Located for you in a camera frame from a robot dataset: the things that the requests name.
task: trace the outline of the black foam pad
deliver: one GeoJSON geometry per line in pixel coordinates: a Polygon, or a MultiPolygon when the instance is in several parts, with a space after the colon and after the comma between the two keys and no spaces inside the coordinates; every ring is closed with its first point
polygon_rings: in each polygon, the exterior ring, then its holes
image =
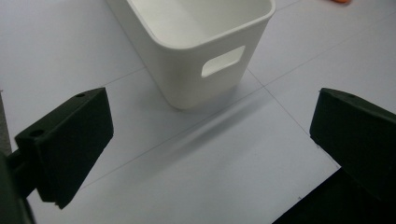
{"type": "Polygon", "coordinates": [[[311,138],[369,193],[396,201],[396,116],[358,96],[322,89],[311,138]]]}
{"type": "Polygon", "coordinates": [[[105,88],[78,94],[15,140],[35,169],[44,202],[67,206],[113,136],[105,88]]]}

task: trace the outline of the bin handle cutout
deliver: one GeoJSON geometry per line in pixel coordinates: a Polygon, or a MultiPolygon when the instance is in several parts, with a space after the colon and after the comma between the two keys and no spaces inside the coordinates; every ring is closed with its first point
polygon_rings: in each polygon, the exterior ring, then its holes
{"type": "Polygon", "coordinates": [[[244,51],[245,46],[242,46],[207,61],[202,69],[202,77],[209,77],[224,68],[239,63],[244,51]]]}

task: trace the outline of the white table surface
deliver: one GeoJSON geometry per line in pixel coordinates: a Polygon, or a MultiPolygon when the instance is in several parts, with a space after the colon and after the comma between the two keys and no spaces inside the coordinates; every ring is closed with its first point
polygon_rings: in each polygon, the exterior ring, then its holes
{"type": "Polygon", "coordinates": [[[241,83],[179,111],[105,0],[1,1],[10,136],[101,86],[115,127],[64,210],[32,193],[37,223],[271,223],[333,174],[338,165],[308,134],[318,91],[396,113],[396,2],[276,2],[241,83]]]}

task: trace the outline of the black bracket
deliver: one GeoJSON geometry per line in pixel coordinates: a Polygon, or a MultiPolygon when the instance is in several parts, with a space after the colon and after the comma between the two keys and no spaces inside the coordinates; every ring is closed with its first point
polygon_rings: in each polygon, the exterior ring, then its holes
{"type": "Polygon", "coordinates": [[[7,158],[1,155],[2,211],[4,204],[19,207],[16,199],[25,199],[34,189],[44,202],[67,206],[112,137],[105,88],[85,91],[58,106],[15,137],[18,150],[7,158]],[[14,196],[8,200],[6,195],[14,196]]]}

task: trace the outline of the white plastic bin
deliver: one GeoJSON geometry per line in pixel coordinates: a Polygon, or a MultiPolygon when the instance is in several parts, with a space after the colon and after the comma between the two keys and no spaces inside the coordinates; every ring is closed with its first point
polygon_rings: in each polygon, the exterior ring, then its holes
{"type": "Polygon", "coordinates": [[[107,0],[170,105],[186,109],[235,86],[274,0],[107,0]]]}

